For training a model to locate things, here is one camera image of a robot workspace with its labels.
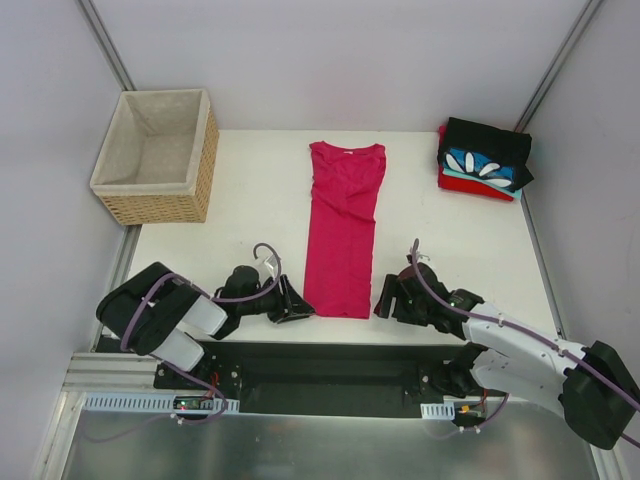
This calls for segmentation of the light teal t-shirt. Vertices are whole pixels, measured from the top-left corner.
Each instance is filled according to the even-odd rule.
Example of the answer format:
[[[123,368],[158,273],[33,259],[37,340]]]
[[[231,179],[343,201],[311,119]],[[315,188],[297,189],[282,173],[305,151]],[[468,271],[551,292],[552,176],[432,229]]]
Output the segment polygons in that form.
[[[462,174],[459,172],[454,172],[449,169],[443,169],[443,170],[447,175],[458,177],[458,178],[466,178],[466,179],[474,180],[476,182],[479,182],[481,184],[484,184],[496,190],[499,190],[505,194],[511,195],[513,198],[519,197],[521,195],[519,190],[513,190],[509,185],[506,185],[501,179],[484,180],[484,179],[479,179],[470,175]]]

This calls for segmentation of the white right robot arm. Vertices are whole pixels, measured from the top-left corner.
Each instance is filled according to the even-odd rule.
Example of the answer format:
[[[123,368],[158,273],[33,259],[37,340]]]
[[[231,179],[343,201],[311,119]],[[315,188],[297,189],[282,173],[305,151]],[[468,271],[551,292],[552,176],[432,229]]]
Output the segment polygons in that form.
[[[475,293],[447,289],[422,262],[386,276],[374,313],[464,341],[427,375],[443,395],[464,398],[483,389],[525,399],[602,450],[624,438],[639,411],[639,387],[613,347],[537,331]]]

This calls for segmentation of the black printed t-shirt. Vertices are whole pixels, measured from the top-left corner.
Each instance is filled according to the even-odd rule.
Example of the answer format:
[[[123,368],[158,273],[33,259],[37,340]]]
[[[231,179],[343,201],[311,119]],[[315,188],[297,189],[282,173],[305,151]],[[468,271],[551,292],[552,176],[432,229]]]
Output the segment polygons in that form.
[[[441,169],[484,180],[501,179],[521,191],[534,180],[527,162],[532,137],[494,126],[449,117],[444,140],[438,146]]]

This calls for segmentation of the magenta pink t-shirt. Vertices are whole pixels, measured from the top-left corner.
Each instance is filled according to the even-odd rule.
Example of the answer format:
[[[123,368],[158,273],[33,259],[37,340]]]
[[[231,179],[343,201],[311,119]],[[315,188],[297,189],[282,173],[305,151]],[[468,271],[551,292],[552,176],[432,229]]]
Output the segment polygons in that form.
[[[310,145],[311,212],[303,296],[322,317],[371,313],[375,211],[386,150]]]

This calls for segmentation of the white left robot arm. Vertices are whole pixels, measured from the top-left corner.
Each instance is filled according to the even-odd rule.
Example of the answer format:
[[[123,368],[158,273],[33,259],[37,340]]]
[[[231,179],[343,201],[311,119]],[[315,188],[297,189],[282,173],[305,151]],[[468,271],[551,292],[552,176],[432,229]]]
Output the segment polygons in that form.
[[[258,268],[240,265],[209,299],[160,262],[110,292],[96,309],[97,319],[126,351],[168,361],[191,389],[209,382],[212,367],[204,347],[179,328],[181,323],[222,340],[245,316],[265,315],[280,324],[314,314],[284,274],[262,279]]]

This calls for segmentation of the red t-shirt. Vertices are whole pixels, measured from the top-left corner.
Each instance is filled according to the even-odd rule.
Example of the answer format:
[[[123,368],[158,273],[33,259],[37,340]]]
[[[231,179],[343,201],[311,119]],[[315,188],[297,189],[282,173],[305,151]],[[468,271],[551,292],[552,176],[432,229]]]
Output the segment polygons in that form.
[[[447,175],[443,169],[438,171],[438,186],[443,190],[456,193],[481,196],[506,202],[512,202],[514,200],[511,195],[474,180]]]

